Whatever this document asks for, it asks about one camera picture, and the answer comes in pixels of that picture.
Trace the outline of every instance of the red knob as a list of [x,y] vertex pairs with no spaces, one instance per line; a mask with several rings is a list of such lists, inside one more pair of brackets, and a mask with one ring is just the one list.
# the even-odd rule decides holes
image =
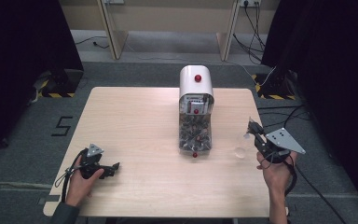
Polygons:
[[196,82],[201,82],[201,75],[196,75],[194,79],[196,80]]

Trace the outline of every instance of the hazard tape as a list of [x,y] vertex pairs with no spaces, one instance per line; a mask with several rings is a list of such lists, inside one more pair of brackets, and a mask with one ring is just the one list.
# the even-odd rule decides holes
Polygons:
[[38,96],[39,97],[49,97],[49,98],[63,98],[63,97],[74,97],[75,93],[74,92],[43,92],[43,89],[46,88],[46,86],[48,85],[49,80],[46,80],[42,83],[40,90],[42,90],[41,92],[39,92]]
[[39,92],[39,97],[50,97],[50,98],[63,98],[63,97],[74,97],[74,93],[52,93],[52,92]]
[[292,93],[279,93],[277,92],[266,92],[263,86],[260,86],[261,83],[257,80],[257,75],[252,75],[252,79],[255,81],[255,91],[257,92],[258,97],[263,99],[274,99],[274,100],[295,100],[295,96]]

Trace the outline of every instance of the metal bracket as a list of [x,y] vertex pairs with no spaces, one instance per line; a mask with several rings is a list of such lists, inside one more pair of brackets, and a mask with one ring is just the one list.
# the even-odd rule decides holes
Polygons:
[[87,152],[87,157],[92,157],[98,154],[102,154],[103,149],[100,147],[95,146],[94,144],[89,144],[89,151]]
[[304,148],[284,128],[266,134],[266,138],[271,141],[275,146],[305,154]]

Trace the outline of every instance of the person's right hand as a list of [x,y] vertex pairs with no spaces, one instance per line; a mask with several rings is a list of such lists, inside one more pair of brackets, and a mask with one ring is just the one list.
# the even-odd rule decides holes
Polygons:
[[[292,151],[290,157],[286,158],[286,162],[293,164],[296,162],[297,153]],[[269,190],[284,193],[291,175],[288,167],[283,162],[270,163],[264,159],[260,152],[257,152],[257,160],[260,162],[257,169],[263,170],[264,180],[266,181]]]
[[[286,162],[293,164],[296,162],[297,153],[291,152]],[[257,160],[260,165],[257,169],[263,170],[264,180],[268,186],[269,193],[269,222],[273,224],[286,224],[286,208],[284,205],[287,184],[290,178],[290,171],[286,164],[270,163],[265,160],[260,152],[257,152]]]

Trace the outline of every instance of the person's left hand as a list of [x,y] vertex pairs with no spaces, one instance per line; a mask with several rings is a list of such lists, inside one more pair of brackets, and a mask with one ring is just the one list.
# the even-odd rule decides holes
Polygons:
[[[76,166],[80,164],[81,156],[76,161]],[[79,170],[75,170],[71,176],[66,204],[78,207],[86,196],[91,196],[91,189],[95,181],[103,174],[103,169],[97,170],[89,179],[83,178]]]

